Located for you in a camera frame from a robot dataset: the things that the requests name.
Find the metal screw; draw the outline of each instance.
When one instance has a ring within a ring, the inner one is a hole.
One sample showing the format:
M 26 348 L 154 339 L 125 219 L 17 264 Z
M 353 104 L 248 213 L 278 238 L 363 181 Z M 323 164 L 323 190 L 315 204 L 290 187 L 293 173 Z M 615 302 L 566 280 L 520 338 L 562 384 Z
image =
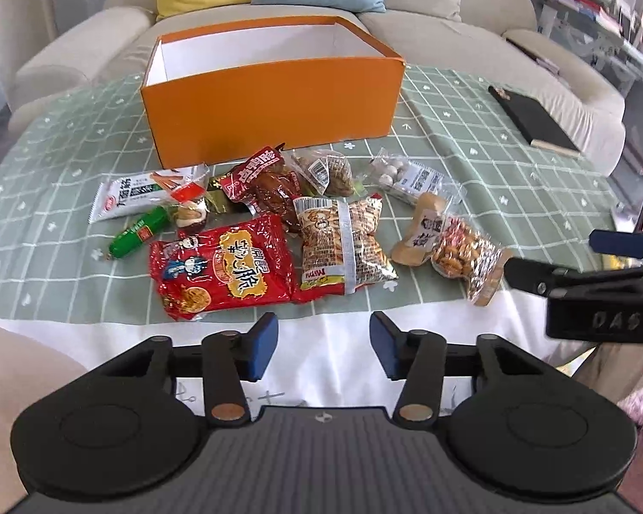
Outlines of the metal screw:
M 423 403 L 409 403 L 400 408 L 399 414 L 407 421 L 426 421 L 433 417 L 433 410 Z
M 220 403 L 212 408 L 212 417 L 220 421 L 238 421 L 245 415 L 245 408 L 237 403 Z

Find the gray ribbed surface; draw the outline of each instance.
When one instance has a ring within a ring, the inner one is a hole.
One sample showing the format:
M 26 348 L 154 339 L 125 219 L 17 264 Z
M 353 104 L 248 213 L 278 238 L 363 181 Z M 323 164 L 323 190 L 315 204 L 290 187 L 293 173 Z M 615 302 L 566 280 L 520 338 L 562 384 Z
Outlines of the gray ribbed surface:
M 525 505 L 461 474 L 430 434 L 399 429 L 384 410 L 265 408 L 216 432 L 179 477 L 129 499 L 74 505 L 40 495 L 13 514 L 633 513 L 615 495 L 577 505 Z

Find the red meat package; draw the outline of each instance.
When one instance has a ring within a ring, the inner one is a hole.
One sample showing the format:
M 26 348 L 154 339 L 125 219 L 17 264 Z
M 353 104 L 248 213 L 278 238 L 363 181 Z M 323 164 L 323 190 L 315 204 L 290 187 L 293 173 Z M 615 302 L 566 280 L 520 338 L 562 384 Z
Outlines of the red meat package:
M 286 303 L 297 292 L 283 224 L 273 214 L 176 242 L 154 242 L 150 276 L 165 311 L 175 320 Z
M 300 178 L 285 165 L 278 150 L 264 147 L 219 180 L 226 196 L 257 212 L 281 216 L 291 231 L 300 231 L 293 199 L 303 193 Z

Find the cardboard box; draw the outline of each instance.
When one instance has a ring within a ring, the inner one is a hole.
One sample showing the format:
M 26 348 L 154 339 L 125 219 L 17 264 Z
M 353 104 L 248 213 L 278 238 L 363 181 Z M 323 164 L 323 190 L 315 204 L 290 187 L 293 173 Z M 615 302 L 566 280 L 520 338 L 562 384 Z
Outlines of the cardboard box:
M 141 94 L 163 167 L 388 135 L 405 60 L 340 17 L 236 21 L 160 37 Z

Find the black notebook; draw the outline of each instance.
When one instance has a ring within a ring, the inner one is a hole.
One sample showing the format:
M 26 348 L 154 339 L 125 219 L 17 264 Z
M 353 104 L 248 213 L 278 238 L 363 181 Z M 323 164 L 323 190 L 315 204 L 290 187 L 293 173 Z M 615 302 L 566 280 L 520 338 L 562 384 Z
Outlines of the black notebook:
M 571 157 L 581 155 L 564 130 L 536 99 L 492 86 L 488 87 L 488 92 L 500 102 L 509 119 L 531 146 Z

